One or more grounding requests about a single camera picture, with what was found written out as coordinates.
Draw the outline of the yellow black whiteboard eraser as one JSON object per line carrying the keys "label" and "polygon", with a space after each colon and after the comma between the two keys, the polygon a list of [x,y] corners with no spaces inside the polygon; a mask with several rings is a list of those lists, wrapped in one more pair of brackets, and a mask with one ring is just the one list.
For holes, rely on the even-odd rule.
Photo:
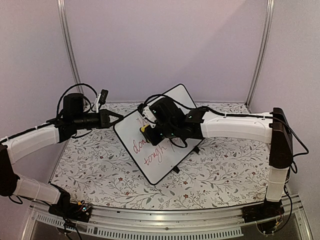
{"label": "yellow black whiteboard eraser", "polygon": [[141,132],[141,133],[144,133],[148,127],[150,127],[149,124],[144,125],[143,127],[140,128],[140,132]]}

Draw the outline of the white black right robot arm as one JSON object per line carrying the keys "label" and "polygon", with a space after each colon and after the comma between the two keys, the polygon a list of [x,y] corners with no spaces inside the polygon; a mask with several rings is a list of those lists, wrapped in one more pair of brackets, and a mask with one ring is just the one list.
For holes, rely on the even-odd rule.
{"label": "white black right robot arm", "polygon": [[262,218],[269,218],[278,210],[287,174],[293,163],[293,131],[284,111],[275,107],[271,112],[243,114],[218,112],[208,106],[187,107],[177,100],[156,94],[147,99],[139,113],[148,124],[140,132],[153,146],[162,140],[179,138],[188,146],[188,139],[226,137],[248,139],[270,145],[269,177],[265,202],[259,206]]}

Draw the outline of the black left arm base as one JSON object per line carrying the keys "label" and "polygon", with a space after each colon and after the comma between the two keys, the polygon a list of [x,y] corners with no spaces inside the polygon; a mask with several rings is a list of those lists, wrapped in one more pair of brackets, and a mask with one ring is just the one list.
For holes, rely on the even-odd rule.
{"label": "black left arm base", "polygon": [[69,220],[80,221],[88,223],[92,213],[92,204],[84,200],[79,202],[72,202],[71,195],[63,188],[52,185],[58,189],[60,197],[56,204],[51,204],[48,212],[52,215],[63,217]]}

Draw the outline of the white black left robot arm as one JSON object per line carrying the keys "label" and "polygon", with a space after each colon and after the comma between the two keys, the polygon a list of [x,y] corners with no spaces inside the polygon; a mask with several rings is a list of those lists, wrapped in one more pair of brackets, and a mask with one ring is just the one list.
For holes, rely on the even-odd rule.
{"label": "white black left robot arm", "polygon": [[66,200],[69,193],[49,183],[39,182],[14,172],[13,165],[45,147],[77,138],[79,130],[109,129],[124,119],[116,112],[101,109],[107,90],[96,94],[94,104],[85,109],[88,98],[82,93],[64,93],[57,104],[56,116],[45,123],[0,140],[0,195],[23,197],[54,204],[63,216],[74,213],[74,205]]}

